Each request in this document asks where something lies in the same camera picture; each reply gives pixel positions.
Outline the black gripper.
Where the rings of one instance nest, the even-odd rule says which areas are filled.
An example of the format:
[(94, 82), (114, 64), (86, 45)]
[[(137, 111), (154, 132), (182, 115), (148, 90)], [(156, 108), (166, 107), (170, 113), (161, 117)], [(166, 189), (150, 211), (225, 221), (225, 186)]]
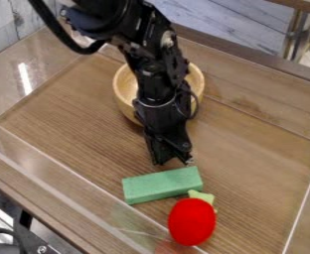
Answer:
[(192, 100), (197, 100), (192, 88), (178, 88), (161, 98), (145, 90), (137, 92), (133, 106), (135, 117), (145, 128), (154, 165), (165, 165), (172, 159), (178, 159), (185, 165), (192, 162), (193, 143), (188, 121), (197, 115)]

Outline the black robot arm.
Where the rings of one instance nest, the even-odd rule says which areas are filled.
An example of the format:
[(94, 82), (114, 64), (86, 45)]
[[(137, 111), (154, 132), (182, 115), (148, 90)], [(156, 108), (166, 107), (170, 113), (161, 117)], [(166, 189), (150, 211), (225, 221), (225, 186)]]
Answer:
[(186, 76), (189, 60), (172, 21), (146, 0), (69, 0), (67, 18), (86, 37), (118, 47), (137, 78), (134, 115), (143, 125), (153, 163), (189, 163), (188, 121), (196, 97)]

